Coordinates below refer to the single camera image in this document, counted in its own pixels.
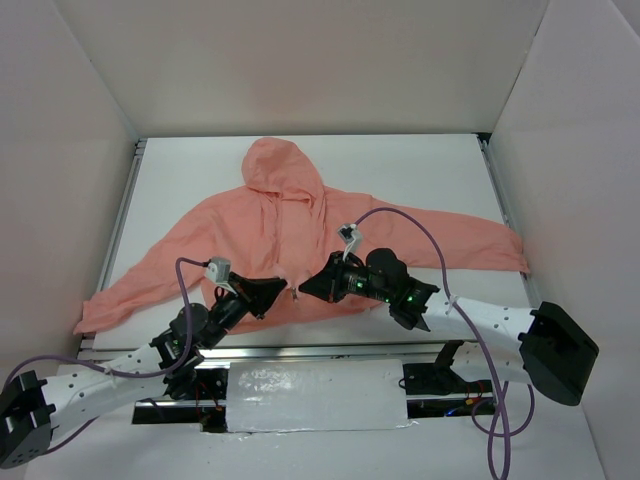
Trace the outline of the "salmon pink hooded jacket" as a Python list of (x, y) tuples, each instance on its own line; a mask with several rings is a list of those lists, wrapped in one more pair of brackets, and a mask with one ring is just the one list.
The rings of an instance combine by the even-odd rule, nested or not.
[(241, 187), (206, 198), (186, 213), (145, 256), (83, 305), (76, 332), (102, 332), (136, 310), (199, 286), (213, 305), (214, 286), (202, 262), (230, 261), (239, 275), (283, 278), (287, 287), (264, 319), (245, 317), (238, 331), (361, 313), (370, 299), (330, 304), (299, 292), (328, 256), (343, 247), (338, 228), (362, 219), (360, 252), (389, 248), (411, 267), (526, 272), (520, 237), (476, 216), (393, 205), (325, 185), (311, 160), (290, 141), (264, 137), (243, 159)]

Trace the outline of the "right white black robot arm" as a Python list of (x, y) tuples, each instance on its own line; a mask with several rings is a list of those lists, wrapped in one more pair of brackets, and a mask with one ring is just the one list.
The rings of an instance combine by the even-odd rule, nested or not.
[(327, 303), (349, 295), (384, 302), (407, 330), (448, 332), (457, 340), (500, 347), (512, 355), (504, 363), (511, 380), (528, 383), (562, 405), (580, 403), (599, 354), (592, 338), (559, 305), (513, 308), (449, 297), (410, 276), (407, 265), (388, 248), (375, 249), (364, 260), (334, 252), (299, 290)]

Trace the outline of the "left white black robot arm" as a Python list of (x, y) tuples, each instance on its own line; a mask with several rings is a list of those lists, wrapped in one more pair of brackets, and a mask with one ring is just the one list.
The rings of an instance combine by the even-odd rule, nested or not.
[(102, 365), (59, 376), (14, 376), (1, 393), (1, 466), (11, 469), (48, 452), (52, 442), (122, 406), (165, 395), (189, 396), (203, 351), (214, 348), (245, 316), (265, 316), (287, 283), (232, 275), (212, 308), (192, 303), (167, 330)]

